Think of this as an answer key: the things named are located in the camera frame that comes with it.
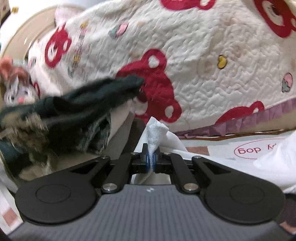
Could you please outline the patterned play mat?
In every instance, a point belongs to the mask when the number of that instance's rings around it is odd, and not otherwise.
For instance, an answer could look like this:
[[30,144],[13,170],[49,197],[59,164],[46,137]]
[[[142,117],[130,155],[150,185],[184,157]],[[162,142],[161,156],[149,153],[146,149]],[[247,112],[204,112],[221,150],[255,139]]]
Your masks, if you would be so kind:
[[134,174],[114,194],[102,156],[29,182],[12,199],[18,220],[2,240],[295,240],[295,136],[161,143],[200,187],[182,193],[170,176]]

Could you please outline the beige curved headboard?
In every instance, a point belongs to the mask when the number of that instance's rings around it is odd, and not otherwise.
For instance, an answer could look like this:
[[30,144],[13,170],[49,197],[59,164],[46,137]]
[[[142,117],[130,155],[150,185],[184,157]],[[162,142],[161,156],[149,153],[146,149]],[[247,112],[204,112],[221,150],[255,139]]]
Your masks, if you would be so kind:
[[55,28],[54,16],[58,6],[74,11],[89,7],[86,1],[9,1],[11,13],[1,27],[1,56],[25,58],[36,39]]

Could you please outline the cream folded garment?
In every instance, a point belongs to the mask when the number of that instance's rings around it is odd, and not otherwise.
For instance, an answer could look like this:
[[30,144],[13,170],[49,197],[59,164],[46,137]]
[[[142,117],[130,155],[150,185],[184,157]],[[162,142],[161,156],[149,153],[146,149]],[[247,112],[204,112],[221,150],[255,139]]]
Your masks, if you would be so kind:
[[[122,106],[116,108],[111,112],[111,132],[108,142],[126,120],[127,116],[130,114],[130,102],[123,104]],[[54,154],[49,156],[49,160],[44,162],[34,162],[32,166],[24,168],[18,175],[21,179],[25,181],[30,181],[56,171],[60,171],[91,159],[98,157],[96,154],[92,153],[80,153],[74,152],[69,155],[63,155],[57,157]]]

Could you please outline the dark brown folded garment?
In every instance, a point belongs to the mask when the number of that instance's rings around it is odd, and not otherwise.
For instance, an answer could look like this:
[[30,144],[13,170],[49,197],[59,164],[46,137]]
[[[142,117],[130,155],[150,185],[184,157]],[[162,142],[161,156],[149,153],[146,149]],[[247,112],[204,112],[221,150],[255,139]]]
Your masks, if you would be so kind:
[[126,145],[122,151],[122,154],[133,152],[142,136],[142,133],[145,129],[145,123],[139,118],[135,118],[132,122],[130,128],[129,137],[127,139]]

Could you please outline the dark green frayed jeans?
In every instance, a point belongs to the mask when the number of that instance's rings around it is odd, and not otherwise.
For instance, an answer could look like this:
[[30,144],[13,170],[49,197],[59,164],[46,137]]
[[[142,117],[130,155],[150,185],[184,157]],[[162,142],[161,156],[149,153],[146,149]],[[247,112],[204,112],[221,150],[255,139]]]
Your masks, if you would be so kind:
[[105,78],[63,96],[1,111],[1,137],[20,147],[32,161],[72,151],[101,153],[111,132],[111,112],[131,102],[144,79]]

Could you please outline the grey folded sweatshirt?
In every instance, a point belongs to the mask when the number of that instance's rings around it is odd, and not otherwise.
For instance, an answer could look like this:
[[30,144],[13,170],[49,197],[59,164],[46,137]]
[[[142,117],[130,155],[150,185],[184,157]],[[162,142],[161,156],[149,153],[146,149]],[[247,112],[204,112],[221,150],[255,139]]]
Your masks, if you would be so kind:
[[130,136],[133,120],[134,115],[130,113],[108,142],[106,149],[102,152],[103,155],[109,156],[112,160],[120,157]]

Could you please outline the grey bunny plush toy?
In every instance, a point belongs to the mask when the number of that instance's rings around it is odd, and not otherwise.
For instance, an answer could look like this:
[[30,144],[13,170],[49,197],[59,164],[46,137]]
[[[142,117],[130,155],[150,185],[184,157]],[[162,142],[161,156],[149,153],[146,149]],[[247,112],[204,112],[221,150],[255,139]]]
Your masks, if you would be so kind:
[[1,58],[1,83],[4,84],[4,105],[31,104],[41,97],[39,85],[31,81],[29,65],[25,60]]

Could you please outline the white quilt with red bears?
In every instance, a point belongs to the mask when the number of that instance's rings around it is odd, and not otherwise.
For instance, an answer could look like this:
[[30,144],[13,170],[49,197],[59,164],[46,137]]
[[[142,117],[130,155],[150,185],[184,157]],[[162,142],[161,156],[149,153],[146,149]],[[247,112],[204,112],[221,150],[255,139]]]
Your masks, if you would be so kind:
[[295,128],[294,1],[105,1],[57,22],[28,58],[49,95],[142,78],[136,116],[184,138]]

